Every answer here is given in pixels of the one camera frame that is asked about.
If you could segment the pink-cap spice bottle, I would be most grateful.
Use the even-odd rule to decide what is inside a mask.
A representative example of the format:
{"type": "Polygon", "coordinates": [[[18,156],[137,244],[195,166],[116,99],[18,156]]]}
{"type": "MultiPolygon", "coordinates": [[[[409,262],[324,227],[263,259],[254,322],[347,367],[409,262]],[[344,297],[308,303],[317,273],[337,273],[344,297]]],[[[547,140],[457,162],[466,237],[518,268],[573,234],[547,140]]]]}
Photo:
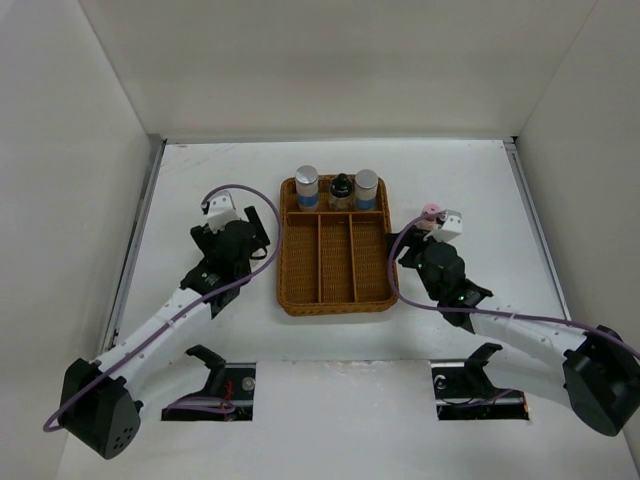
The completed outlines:
{"type": "Polygon", "coordinates": [[[427,204],[423,207],[421,212],[421,220],[416,226],[424,231],[433,231],[439,228],[440,207],[437,204],[427,204]]]}

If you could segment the blue-label jar silver lid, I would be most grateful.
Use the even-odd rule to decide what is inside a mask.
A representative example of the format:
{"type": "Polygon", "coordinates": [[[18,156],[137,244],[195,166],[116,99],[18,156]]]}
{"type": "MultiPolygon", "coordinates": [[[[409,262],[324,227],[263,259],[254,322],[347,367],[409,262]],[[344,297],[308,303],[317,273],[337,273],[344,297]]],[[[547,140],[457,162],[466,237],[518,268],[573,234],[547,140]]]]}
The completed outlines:
{"type": "Polygon", "coordinates": [[[376,204],[378,176],[370,169],[363,169],[354,178],[355,207],[357,210],[372,210],[376,204]]]}
{"type": "Polygon", "coordinates": [[[295,173],[295,191],[302,211],[316,211],[319,205],[319,177],[311,165],[300,166],[295,173]]]}

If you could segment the black pointed-cap spice bottle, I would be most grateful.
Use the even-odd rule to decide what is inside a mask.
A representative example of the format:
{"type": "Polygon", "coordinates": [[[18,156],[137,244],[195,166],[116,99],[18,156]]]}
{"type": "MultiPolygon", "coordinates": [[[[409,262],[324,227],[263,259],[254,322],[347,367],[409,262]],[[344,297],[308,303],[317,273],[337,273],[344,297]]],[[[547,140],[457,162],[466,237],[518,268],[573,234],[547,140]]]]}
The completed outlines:
{"type": "Polygon", "coordinates": [[[349,211],[352,207],[353,190],[353,182],[347,174],[336,175],[329,184],[329,208],[332,211],[349,211]]]}

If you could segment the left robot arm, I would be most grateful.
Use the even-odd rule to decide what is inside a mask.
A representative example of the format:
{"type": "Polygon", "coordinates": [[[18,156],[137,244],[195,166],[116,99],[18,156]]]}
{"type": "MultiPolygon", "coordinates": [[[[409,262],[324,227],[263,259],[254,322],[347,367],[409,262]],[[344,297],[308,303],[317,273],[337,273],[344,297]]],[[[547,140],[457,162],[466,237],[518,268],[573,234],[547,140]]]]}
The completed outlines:
{"type": "Polygon", "coordinates": [[[163,306],[128,338],[96,359],[75,360],[64,374],[60,407],[44,428],[66,430],[101,458],[124,452],[143,421],[166,413],[223,417],[225,360],[201,336],[241,289],[276,258],[252,206],[237,212],[222,194],[205,205],[206,222],[190,234],[202,259],[163,306]]]}

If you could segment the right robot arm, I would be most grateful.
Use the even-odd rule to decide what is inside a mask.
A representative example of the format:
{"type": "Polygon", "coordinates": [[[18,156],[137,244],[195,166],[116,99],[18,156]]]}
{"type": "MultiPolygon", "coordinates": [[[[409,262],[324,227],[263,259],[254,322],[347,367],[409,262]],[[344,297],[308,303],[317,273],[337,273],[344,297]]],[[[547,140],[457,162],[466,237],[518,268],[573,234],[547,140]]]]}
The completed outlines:
{"type": "Polygon", "coordinates": [[[409,226],[390,233],[387,272],[415,271],[430,304],[451,326],[488,338],[465,362],[464,384],[483,396],[519,390],[563,405],[614,437],[639,409],[639,353],[612,329],[518,313],[468,279],[454,246],[409,226]]]}

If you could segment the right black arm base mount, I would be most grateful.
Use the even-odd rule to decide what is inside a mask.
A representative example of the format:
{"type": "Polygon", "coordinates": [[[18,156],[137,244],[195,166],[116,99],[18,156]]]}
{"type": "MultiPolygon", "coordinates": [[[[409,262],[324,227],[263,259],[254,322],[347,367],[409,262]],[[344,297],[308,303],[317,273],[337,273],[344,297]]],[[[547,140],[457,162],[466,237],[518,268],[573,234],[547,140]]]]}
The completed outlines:
{"type": "Polygon", "coordinates": [[[431,363],[436,415],[440,421],[529,420],[522,392],[496,388],[484,367],[502,347],[485,343],[466,359],[431,363]]]}

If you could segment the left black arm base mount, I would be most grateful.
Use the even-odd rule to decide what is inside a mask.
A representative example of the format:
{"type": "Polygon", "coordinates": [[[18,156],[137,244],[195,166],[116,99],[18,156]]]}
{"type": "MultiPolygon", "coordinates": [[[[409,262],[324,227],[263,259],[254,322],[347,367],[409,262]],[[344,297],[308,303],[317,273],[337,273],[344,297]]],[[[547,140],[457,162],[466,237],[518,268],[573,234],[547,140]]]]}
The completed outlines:
{"type": "Polygon", "coordinates": [[[229,363],[202,345],[186,351],[200,367],[195,387],[162,410],[164,422],[252,421],[257,380],[256,363],[229,363]]]}

